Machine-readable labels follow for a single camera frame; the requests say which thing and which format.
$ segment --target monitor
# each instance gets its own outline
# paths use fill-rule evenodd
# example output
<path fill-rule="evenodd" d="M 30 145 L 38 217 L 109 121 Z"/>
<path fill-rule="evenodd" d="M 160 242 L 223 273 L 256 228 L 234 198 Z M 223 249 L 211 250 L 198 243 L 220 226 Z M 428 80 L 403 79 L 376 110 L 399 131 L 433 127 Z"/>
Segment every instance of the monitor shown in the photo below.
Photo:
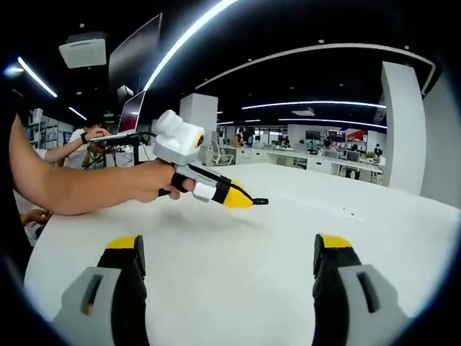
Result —
<path fill-rule="evenodd" d="M 122 116 L 118 124 L 118 133 L 134 132 L 136 130 L 145 95 L 146 92 L 140 92 L 123 105 Z"/>
<path fill-rule="evenodd" d="M 345 142 L 346 132 L 337 130 L 328 130 L 328 139 L 333 142 Z"/>
<path fill-rule="evenodd" d="M 122 85 L 135 92 L 141 90 L 156 65 L 160 41 L 162 14 L 137 29 L 109 57 L 109 87 L 112 91 Z"/>
<path fill-rule="evenodd" d="M 318 131 L 306 131 L 305 132 L 305 139 L 316 139 L 320 140 L 320 132 Z"/>

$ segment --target white pillar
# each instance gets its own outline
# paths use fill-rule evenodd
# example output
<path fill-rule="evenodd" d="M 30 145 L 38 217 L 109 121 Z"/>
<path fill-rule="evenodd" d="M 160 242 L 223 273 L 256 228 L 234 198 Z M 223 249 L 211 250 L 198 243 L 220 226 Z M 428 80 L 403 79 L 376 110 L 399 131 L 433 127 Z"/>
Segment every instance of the white pillar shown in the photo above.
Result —
<path fill-rule="evenodd" d="M 412 67 L 382 63 L 388 142 L 384 185 L 420 195 L 426 165 L 426 119 Z"/>
<path fill-rule="evenodd" d="M 181 100 L 179 116 L 194 125 L 205 129 L 203 144 L 211 144 L 211 133 L 216 131 L 218 116 L 218 98 L 213 96 L 190 94 Z"/>

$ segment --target white wall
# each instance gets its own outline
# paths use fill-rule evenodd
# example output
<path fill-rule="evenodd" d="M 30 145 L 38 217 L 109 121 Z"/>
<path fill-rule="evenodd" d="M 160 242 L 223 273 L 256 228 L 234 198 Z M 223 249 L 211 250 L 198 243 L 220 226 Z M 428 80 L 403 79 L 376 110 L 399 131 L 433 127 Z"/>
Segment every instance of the white wall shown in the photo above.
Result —
<path fill-rule="evenodd" d="M 415 70 L 383 62 L 381 82 L 388 120 L 383 184 L 420 195 L 426 165 L 426 119 Z"/>
<path fill-rule="evenodd" d="M 375 131 L 368 131 L 367 138 L 367 152 L 375 150 L 376 144 L 380 145 L 382 155 L 386 157 L 386 144 L 388 142 L 388 136 L 385 133 L 378 133 Z"/>
<path fill-rule="evenodd" d="M 426 168 L 421 195 L 461 208 L 461 110 L 445 75 L 424 98 Z"/>

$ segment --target wristwatch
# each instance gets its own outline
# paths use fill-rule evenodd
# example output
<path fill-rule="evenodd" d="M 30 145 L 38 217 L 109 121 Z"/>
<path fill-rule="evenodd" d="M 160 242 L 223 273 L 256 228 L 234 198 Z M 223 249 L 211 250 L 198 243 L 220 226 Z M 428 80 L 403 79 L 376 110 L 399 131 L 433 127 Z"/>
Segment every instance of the wristwatch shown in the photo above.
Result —
<path fill-rule="evenodd" d="M 83 133 L 80 135 L 80 137 L 81 137 L 81 142 L 82 142 L 83 144 L 87 144 L 87 143 L 88 143 L 88 140 L 86 139 L 85 136 L 86 136 L 86 132 L 83 132 Z"/>

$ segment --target black ceiling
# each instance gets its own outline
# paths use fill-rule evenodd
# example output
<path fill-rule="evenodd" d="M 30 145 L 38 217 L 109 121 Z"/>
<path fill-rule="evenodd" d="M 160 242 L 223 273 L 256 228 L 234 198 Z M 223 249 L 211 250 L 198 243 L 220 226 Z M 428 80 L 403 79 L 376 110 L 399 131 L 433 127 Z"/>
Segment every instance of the black ceiling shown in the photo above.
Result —
<path fill-rule="evenodd" d="M 210 1 L 132 1 L 123 5 L 68 11 L 53 8 L 31 17 L 14 54 L 21 55 L 54 89 L 53 99 L 29 76 L 11 80 L 12 88 L 24 95 L 28 107 L 41 107 L 45 114 L 77 125 L 80 118 L 67 110 L 72 106 L 87 117 L 120 112 L 110 94 L 107 66 L 68 69 L 58 46 L 72 34 L 103 31 L 107 34 L 107 56 L 133 31 L 159 12 L 164 14 L 161 45 L 156 64 L 207 9 Z M 205 25 L 171 59 L 154 81 L 142 111 L 144 123 L 169 108 L 179 111 L 179 101 L 191 92 L 219 98 L 220 122 L 261 119 L 275 124 L 281 117 L 297 117 L 293 110 L 306 106 L 272 107 L 242 111 L 244 106 L 276 102 L 339 100 L 378 103 L 382 96 L 381 64 L 392 61 L 413 66 L 420 86 L 429 65 L 397 53 L 359 48 L 339 48 L 297 53 L 243 68 L 198 90 L 206 79 L 285 50 L 325 43 L 373 43 L 405 49 L 429 60 L 437 60 L 437 49 L 418 14 L 400 1 L 378 0 L 240 0 Z M 440 74 L 437 70 L 434 81 Z M 313 105 L 316 117 L 373 123 L 376 109 L 357 106 Z"/>

